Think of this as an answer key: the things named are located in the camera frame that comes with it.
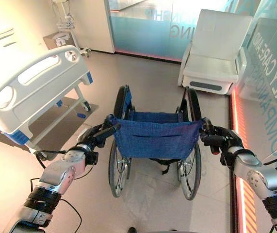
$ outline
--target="bed wheel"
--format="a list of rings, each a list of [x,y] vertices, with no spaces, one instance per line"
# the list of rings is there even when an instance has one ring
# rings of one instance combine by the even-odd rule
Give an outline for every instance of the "bed wheel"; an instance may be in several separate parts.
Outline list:
[[[83,107],[87,112],[91,111],[91,106],[90,106],[90,104],[89,104],[88,101],[83,102],[82,107]]]

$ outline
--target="wheelchair armrest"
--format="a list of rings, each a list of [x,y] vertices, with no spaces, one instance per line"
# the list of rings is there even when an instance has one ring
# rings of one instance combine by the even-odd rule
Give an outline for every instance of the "wheelchair armrest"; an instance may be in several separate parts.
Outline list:
[[[131,107],[131,94],[130,87],[128,85],[125,85],[119,88],[117,98],[114,104],[114,116],[118,119],[122,119],[122,116],[128,106]]]
[[[241,47],[237,55],[237,58],[235,59],[235,65],[236,65],[236,69],[239,77],[242,77],[247,65],[245,50],[243,47]]]
[[[196,91],[193,88],[189,88],[188,86],[185,87],[185,91],[183,93],[183,97],[180,105],[180,109],[183,110],[183,112],[187,112],[187,108],[188,108],[186,106],[187,101],[189,102],[189,107],[190,107],[189,111],[191,113],[192,120],[200,120],[202,118],[202,115],[201,115],[201,109],[198,103]]]

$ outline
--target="wheelchair wheel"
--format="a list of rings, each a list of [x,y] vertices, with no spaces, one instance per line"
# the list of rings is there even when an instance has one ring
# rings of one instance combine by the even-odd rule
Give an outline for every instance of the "wheelchair wheel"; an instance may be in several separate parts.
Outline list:
[[[185,198],[193,200],[201,181],[201,153],[198,144],[185,160],[178,162],[178,180],[181,181]]]
[[[109,159],[109,185],[113,196],[118,198],[125,185],[125,180],[128,178],[128,168],[130,160],[122,158],[115,140],[111,146]]]

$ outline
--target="glass partition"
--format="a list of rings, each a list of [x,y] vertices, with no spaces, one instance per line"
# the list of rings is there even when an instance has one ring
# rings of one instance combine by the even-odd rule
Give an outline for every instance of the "glass partition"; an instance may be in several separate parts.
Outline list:
[[[238,0],[109,0],[118,52],[180,61],[201,9],[232,12]]]

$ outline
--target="white bed side rail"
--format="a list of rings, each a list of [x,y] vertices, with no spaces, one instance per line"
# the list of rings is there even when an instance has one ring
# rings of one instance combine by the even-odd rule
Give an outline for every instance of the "white bed side rail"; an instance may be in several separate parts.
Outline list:
[[[0,88],[0,125],[7,133],[14,132],[40,110],[47,110],[47,105],[59,101],[79,82],[89,85],[92,78],[78,49],[63,46],[49,50]],[[6,95],[4,104],[1,94]]]

